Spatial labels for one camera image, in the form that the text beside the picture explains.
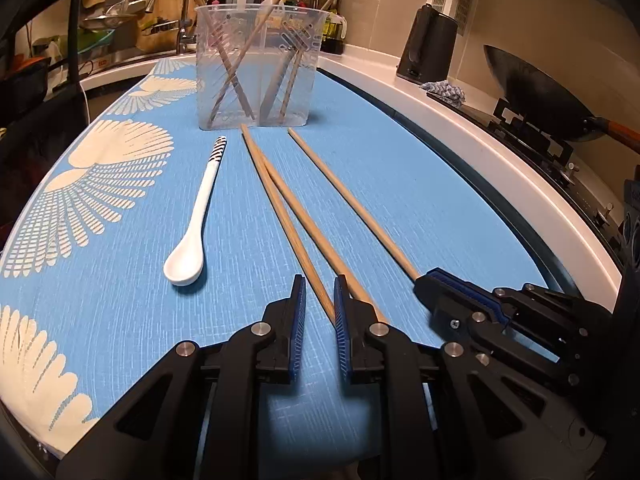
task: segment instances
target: striped spoon handle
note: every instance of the striped spoon handle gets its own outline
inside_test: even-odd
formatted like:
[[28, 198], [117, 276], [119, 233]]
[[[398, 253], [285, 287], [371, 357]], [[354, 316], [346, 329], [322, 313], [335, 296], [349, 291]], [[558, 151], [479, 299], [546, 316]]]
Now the striped spoon handle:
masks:
[[226, 137], [218, 137], [215, 144], [213, 145], [213, 149], [211, 150], [211, 156], [209, 157], [209, 161], [207, 162], [207, 167], [204, 170], [202, 183], [200, 184], [200, 190], [198, 191], [196, 202], [193, 205], [193, 213], [191, 213], [189, 229], [191, 229], [192, 224], [194, 224], [193, 229], [197, 230], [198, 232], [200, 232], [202, 228], [204, 215], [207, 211], [207, 204], [209, 203], [209, 195], [211, 195], [211, 189], [213, 188], [213, 183], [216, 180], [218, 167], [220, 166], [222, 155], [225, 152], [225, 147]]

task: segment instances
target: white floral pattern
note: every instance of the white floral pattern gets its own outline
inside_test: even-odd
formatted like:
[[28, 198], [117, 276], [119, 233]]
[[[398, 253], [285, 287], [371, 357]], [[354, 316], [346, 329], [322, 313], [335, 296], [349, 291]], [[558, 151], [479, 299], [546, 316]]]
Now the white floral pattern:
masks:
[[140, 83], [140, 89], [131, 91], [117, 100], [109, 113], [127, 115], [138, 110], [152, 110], [193, 94], [195, 91], [194, 80], [151, 75]]
[[183, 66], [195, 65], [195, 56], [185, 58], [165, 57], [158, 61], [152, 70], [152, 74], [170, 74]]
[[64, 354], [37, 331], [35, 320], [5, 306], [0, 312], [0, 399], [34, 438], [62, 457], [98, 421], [78, 377], [63, 373]]
[[173, 144], [153, 124], [97, 121], [68, 157], [74, 168], [48, 182], [7, 244], [2, 275], [40, 272], [86, 246], [90, 233], [102, 234], [106, 222], [119, 222], [162, 174]]

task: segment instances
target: black kettle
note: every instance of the black kettle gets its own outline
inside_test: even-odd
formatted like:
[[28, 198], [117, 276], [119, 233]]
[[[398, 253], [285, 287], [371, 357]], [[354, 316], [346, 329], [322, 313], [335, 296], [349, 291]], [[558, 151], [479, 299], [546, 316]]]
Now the black kettle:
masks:
[[443, 81], [449, 73], [458, 22], [429, 4], [415, 15], [396, 73], [413, 83]]

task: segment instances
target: blue table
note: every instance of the blue table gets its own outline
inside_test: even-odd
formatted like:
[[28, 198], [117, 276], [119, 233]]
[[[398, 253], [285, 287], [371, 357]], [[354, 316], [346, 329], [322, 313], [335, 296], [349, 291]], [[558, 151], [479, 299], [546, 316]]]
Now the blue table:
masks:
[[[94, 121], [40, 184], [0, 260], [0, 397], [59, 453], [176, 342], [226, 340], [287, 297], [301, 272], [240, 132], [198, 129], [194, 80], [192, 64], [162, 60]], [[544, 285], [462, 178], [337, 82], [316, 76], [297, 131], [418, 270], [439, 266], [489, 290]], [[204, 226], [205, 269], [177, 288], [162, 264], [219, 134], [228, 145]], [[285, 129], [252, 135], [390, 322], [439, 346], [410, 280]], [[333, 271], [296, 226], [331, 293]], [[261, 476], [305, 476], [377, 453], [376, 396], [375, 386], [340, 382], [334, 329], [309, 289], [299, 382], [262, 389]]]

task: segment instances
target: wok handle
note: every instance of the wok handle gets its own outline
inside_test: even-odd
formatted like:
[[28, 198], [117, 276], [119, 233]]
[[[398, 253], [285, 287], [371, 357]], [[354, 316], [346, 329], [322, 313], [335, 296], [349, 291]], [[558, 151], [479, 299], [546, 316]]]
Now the wok handle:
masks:
[[640, 153], [640, 134], [638, 132], [602, 117], [590, 118], [586, 122], [590, 123], [594, 129], [616, 139], [636, 153]]

